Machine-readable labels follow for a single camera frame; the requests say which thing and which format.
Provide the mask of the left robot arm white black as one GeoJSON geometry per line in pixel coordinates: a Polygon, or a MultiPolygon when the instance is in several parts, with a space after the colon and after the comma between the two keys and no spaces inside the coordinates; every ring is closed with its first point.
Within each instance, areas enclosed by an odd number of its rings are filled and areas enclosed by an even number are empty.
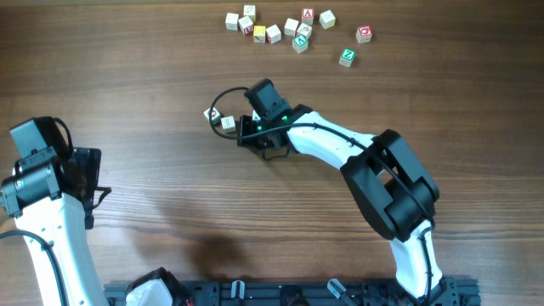
{"type": "Polygon", "coordinates": [[[10,129],[20,153],[1,184],[1,205],[25,240],[45,305],[188,305],[191,295],[164,268],[120,286],[102,285],[88,246],[93,211],[111,192],[99,186],[101,151],[76,147],[58,117],[10,129]]]}

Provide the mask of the wooden block red sides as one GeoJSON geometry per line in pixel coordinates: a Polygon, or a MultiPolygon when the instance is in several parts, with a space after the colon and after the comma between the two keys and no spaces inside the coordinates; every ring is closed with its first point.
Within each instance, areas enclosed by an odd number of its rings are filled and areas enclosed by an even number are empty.
{"type": "Polygon", "coordinates": [[[233,116],[221,118],[221,127],[225,133],[234,133],[236,131],[236,121],[233,116]]]}

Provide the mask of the soccer ball wooden block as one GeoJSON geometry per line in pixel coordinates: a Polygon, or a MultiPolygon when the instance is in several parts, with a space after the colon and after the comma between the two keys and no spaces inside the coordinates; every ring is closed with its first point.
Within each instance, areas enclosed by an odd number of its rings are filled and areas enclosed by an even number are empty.
{"type": "Polygon", "coordinates": [[[222,118],[222,114],[215,108],[208,108],[203,112],[204,117],[208,122],[211,122],[213,126],[217,126],[222,118]]]}

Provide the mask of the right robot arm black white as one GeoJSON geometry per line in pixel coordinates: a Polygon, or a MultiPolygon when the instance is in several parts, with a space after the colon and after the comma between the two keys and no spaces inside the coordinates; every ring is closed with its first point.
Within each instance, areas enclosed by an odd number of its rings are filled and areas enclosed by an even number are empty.
{"type": "Polygon", "coordinates": [[[287,148],[338,169],[366,222],[388,240],[396,280],[420,303],[433,301],[442,277],[431,233],[439,189],[399,133],[357,133],[306,105],[292,107],[267,78],[245,89],[258,116],[241,122],[240,146],[287,148]]]}

